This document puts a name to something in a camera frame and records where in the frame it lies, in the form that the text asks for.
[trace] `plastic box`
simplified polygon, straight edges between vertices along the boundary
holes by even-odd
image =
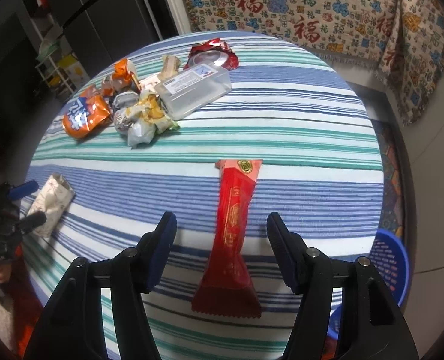
[[[212,62],[201,63],[155,86],[174,120],[190,115],[232,90],[229,71]]]

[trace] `blue laundry basket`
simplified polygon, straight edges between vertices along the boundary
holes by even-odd
[[[409,258],[404,245],[392,232],[379,229],[369,259],[375,264],[400,306],[409,285]],[[329,337],[338,338],[340,319],[341,306],[334,310],[329,320],[327,331]]]

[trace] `red plastic package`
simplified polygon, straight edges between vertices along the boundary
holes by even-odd
[[[204,53],[206,51],[216,50],[220,51],[223,54],[227,55],[227,59],[225,62],[220,65],[223,68],[226,68],[228,71],[231,71],[233,69],[237,69],[239,67],[239,58],[237,55],[232,51],[230,46],[227,44],[227,42],[222,41],[220,38],[212,39],[206,43],[197,44],[192,46],[189,52],[189,58],[184,66],[184,70],[191,67],[191,59],[196,56],[197,54]]]
[[[217,228],[192,310],[228,317],[260,318],[261,309],[240,254],[250,200],[262,160],[221,160]]]

